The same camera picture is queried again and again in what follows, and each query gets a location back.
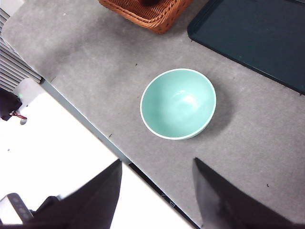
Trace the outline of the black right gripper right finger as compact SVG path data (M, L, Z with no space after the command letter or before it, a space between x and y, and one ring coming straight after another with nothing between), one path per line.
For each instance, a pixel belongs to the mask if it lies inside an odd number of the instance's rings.
M206 229L303 229L247 195L199 158L193 160L197 204Z

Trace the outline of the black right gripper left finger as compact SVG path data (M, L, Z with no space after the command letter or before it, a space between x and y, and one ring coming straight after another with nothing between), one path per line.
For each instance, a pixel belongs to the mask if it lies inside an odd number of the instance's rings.
M67 197L49 196L36 211L17 193L0 201L2 229L109 229L120 195L122 162L114 161Z

